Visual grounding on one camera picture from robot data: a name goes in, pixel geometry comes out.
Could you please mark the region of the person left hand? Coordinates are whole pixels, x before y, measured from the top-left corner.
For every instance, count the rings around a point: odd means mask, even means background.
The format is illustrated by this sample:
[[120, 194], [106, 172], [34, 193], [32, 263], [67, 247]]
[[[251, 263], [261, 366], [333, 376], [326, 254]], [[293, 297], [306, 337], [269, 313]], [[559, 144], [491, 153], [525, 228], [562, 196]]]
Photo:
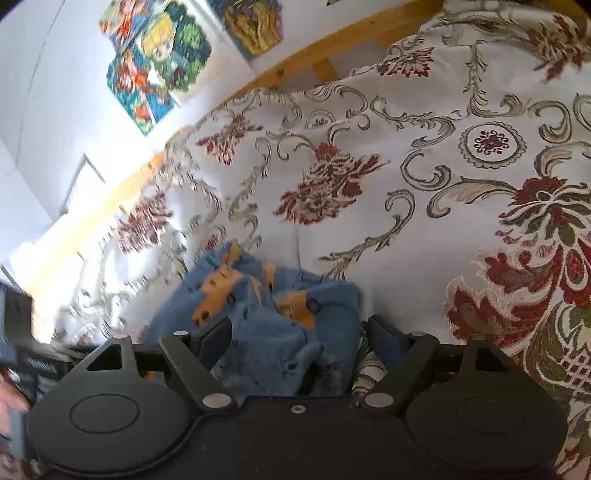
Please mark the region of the person left hand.
[[27, 398], [9, 381], [1, 375], [0, 383], [0, 434], [8, 438], [11, 435], [10, 414], [12, 411], [27, 413], [29, 402]]

